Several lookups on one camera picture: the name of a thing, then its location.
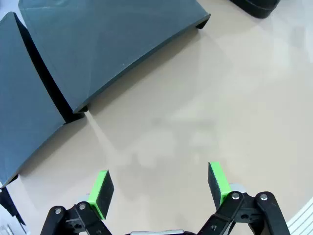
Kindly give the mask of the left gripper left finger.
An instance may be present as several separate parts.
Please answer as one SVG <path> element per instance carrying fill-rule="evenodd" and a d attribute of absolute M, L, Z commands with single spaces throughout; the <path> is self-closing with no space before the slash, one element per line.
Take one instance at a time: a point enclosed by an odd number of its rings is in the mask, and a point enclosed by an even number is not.
<path fill-rule="evenodd" d="M 73 205 L 52 207 L 46 217 L 42 235 L 110 235 L 103 223 L 114 192 L 109 171 L 100 171 L 86 201 Z"/>

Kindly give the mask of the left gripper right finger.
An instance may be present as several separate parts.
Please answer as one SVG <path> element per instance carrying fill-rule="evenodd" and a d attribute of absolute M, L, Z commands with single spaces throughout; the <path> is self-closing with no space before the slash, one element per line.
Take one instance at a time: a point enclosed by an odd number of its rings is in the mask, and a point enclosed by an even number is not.
<path fill-rule="evenodd" d="M 229 235 L 237 223 L 245 223 L 254 235 L 289 235 L 279 204 L 269 191 L 252 197 L 232 188 L 219 162 L 208 163 L 208 184 L 216 207 L 199 235 Z"/>

